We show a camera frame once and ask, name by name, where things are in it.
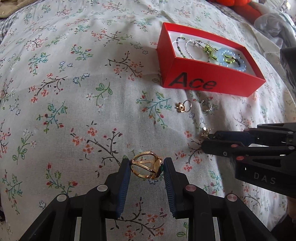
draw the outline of red box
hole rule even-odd
[[[254,75],[203,61],[177,57],[169,31],[194,35],[241,51]],[[210,91],[249,97],[266,81],[247,49],[231,40],[199,29],[163,23],[157,46],[164,88]]]

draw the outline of bed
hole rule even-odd
[[[266,84],[249,98],[162,88],[163,22],[246,46]],[[85,194],[123,157],[146,150],[172,157],[209,194],[237,194],[271,230],[286,197],[234,179],[228,159],[200,151],[200,135],[203,127],[295,121],[277,68],[272,42],[203,0],[44,0],[23,8],[0,45],[0,240],[18,240],[56,195]],[[178,113],[175,104],[187,99],[191,111]],[[132,175],[122,217],[107,221],[109,240],[187,240],[187,231],[187,220],[172,218],[163,176]]]

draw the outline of black object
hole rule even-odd
[[[280,50],[281,65],[285,70],[288,82],[296,93],[296,47],[284,48]]]
[[[229,157],[236,179],[296,198],[296,123],[217,131],[208,138],[202,150]],[[264,147],[249,147],[252,143]]]
[[[80,241],[106,241],[105,219],[117,219],[123,212],[130,176],[130,161],[123,159],[118,172],[87,194],[58,195],[19,241],[72,241],[77,217],[81,217]]]
[[[176,219],[189,219],[188,241],[215,241],[213,217],[217,217],[221,241],[276,241],[236,195],[209,195],[176,172],[171,158],[163,165],[170,211]]]

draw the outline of blue beaded bracelet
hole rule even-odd
[[[246,71],[246,64],[244,63],[244,61],[241,59],[241,57],[239,56],[239,54],[235,54],[234,52],[232,52],[230,49],[228,48],[220,48],[217,52],[216,52],[216,56],[217,56],[217,61],[219,62],[219,64],[221,66],[224,67],[229,67],[230,63],[233,62],[237,62],[238,67],[235,67],[233,69],[244,72]]]

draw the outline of gold ring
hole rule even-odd
[[[150,155],[154,157],[154,160],[143,160],[143,161],[136,161],[137,158],[141,157],[141,156],[146,156],[146,155]],[[151,163],[152,166],[151,168],[143,165],[145,163]],[[136,170],[134,170],[132,168],[132,166],[138,166],[141,167],[147,171],[149,171],[151,174],[150,175],[142,175],[140,173],[138,173]],[[151,179],[156,179],[160,176],[160,174],[163,171],[163,160],[158,157],[154,152],[152,151],[144,151],[138,155],[136,155],[133,159],[131,159],[131,171],[138,177],[141,178],[151,178]]]
[[[186,110],[186,107],[185,107],[185,103],[186,102],[190,102],[190,106],[189,106],[189,110]],[[190,110],[191,110],[191,107],[192,107],[192,103],[191,103],[191,101],[190,100],[185,100],[184,102],[183,102],[183,104],[181,103],[181,102],[179,102],[178,104],[176,104],[176,106],[177,106],[177,110],[179,111],[179,112],[189,112]]]

